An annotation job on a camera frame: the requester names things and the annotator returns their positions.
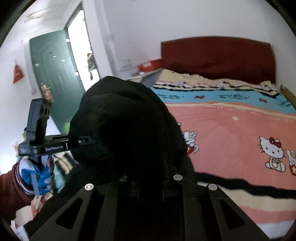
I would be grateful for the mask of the maroon sleeved left forearm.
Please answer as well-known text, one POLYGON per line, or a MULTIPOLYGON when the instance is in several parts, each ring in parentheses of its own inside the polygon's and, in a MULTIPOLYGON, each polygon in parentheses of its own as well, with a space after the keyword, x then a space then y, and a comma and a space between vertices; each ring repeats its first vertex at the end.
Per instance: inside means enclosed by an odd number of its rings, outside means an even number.
POLYGON ((11 222, 16 218, 16 212, 29 206, 34 197, 33 189, 20 176, 19 163, 1 174, 1 219, 11 222))

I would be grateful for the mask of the blue white gloved left hand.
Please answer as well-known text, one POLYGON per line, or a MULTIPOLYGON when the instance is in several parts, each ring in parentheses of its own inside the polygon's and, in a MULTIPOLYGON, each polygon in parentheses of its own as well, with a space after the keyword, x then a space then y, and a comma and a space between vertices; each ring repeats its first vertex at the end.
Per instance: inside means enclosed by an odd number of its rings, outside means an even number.
POLYGON ((28 195, 41 196, 52 190, 54 161, 51 155, 42 157, 41 167, 28 158, 23 158, 17 170, 20 186, 28 195))

